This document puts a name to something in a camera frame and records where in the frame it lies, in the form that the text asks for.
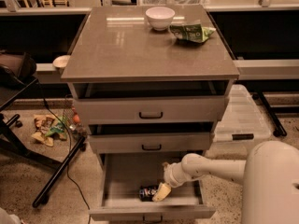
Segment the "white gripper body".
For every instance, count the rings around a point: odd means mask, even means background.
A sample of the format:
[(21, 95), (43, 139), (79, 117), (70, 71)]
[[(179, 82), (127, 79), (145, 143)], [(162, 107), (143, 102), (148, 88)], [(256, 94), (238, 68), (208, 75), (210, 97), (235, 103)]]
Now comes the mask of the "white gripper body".
[(181, 163), (169, 163), (164, 170), (164, 182), (171, 188), (178, 188), (188, 181), (188, 175), (183, 171)]

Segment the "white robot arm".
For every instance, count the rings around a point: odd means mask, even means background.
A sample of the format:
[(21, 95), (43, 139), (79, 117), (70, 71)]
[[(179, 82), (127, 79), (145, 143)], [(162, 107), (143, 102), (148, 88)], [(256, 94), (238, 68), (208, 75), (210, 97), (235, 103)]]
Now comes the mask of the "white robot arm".
[(212, 160), (190, 153), (164, 164), (164, 181), (152, 200), (171, 189), (214, 175), (243, 186), (242, 224), (299, 224), (299, 149), (280, 141), (256, 145), (242, 160)]

